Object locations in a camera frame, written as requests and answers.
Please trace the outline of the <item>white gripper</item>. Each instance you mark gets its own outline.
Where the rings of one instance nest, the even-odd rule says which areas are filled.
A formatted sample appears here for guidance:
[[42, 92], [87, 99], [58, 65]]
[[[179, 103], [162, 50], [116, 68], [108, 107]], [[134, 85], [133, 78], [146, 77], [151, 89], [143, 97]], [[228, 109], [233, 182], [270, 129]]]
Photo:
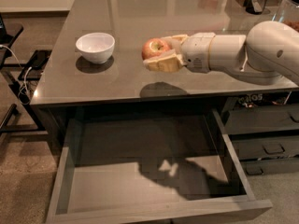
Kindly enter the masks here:
[[146, 59], [143, 64], [150, 71], [173, 73], [180, 70], [186, 63], [186, 67], [194, 73], [208, 73], [210, 71], [210, 47], [215, 36], [214, 33], [164, 36], [163, 40], [169, 44], [182, 44], [183, 57], [174, 49], [170, 49], [160, 56]]

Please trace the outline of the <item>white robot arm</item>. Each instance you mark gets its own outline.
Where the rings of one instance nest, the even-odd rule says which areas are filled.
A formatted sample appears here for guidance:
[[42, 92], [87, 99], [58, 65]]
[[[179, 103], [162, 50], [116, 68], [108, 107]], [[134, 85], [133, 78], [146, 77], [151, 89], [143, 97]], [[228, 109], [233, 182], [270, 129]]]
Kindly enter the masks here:
[[156, 72], [223, 72], [240, 81], [271, 85], [281, 77], [299, 84], [299, 34], [277, 21], [256, 24], [245, 35], [197, 33], [154, 39], [142, 49]]

